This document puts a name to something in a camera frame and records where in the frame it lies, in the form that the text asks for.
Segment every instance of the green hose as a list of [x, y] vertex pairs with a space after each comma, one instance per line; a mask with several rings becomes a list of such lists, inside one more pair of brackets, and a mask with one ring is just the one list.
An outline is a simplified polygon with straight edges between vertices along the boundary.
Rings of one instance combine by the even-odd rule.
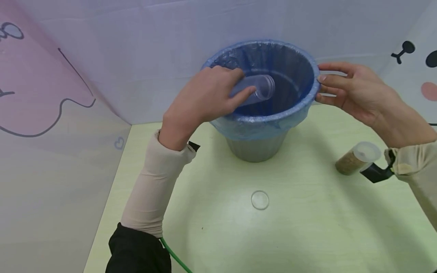
[[175, 259], [177, 261], [178, 264], [180, 264], [180, 266], [185, 269], [185, 271], [187, 271], [188, 273], [193, 273], [193, 271], [191, 271], [177, 256], [176, 254], [173, 252], [173, 250], [171, 250], [171, 248], [167, 245], [167, 243], [164, 240], [164, 237], [160, 238], [162, 244], [164, 245], [164, 247], [167, 249], [167, 251], [170, 253], [170, 255], [173, 257], [173, 259]]

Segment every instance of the white curtain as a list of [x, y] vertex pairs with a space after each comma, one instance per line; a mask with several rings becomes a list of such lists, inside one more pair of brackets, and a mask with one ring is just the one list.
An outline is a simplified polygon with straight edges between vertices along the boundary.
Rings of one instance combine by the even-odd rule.
[[431, 0], [18, 0], [131, 124], [219, 49], [258, 38], [381, 69]]

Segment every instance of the arm sleeve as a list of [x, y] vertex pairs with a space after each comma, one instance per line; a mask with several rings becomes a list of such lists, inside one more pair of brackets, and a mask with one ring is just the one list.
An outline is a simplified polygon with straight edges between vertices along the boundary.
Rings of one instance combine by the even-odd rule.
[[188, 144], [182, 151], [167, 149], [159, 143], [158, 135], [159, 131], [149, 141], [144, 167], [121, 216], [121, 224], [161, 238], [164, 213], [176, 179], [196, 152]]
[[196, 155], [198, 145], [173, 151], [150, 140], [141, 170], [121, 217], [109, 240], [107, 273], [171, 272], [170, 255], [158, 238], [174, 184], [183, 167]]
[[391, 150], [396, 156], [393, 172], [399, 180], [409, 184], [437, 231], [437, 141]]

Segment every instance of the black holder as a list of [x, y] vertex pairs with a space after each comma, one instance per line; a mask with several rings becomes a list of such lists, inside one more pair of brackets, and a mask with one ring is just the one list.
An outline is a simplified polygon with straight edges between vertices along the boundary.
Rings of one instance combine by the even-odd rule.
[[394, 173], [392, 171], [393, 164], [395, 163], [396, 157], [392, 150], [389, 150], [388, 157], [390, 158], [390, 164], [386, 169], [381, 169], [375, 163], [372, 163], [370, 167], [361, 171], [360, 173], [369, 179], [372, 183], [378, 183], [390, 178]]

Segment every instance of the jar with brown substance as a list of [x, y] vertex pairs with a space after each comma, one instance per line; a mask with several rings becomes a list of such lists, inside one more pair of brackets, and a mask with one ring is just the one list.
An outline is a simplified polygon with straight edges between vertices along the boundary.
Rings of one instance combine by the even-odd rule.
[[365, 169], [381, 157], [381, 150], [373, 143], [359, 142], [337, 162], [335, 168], [343, 175], [352, 175]]

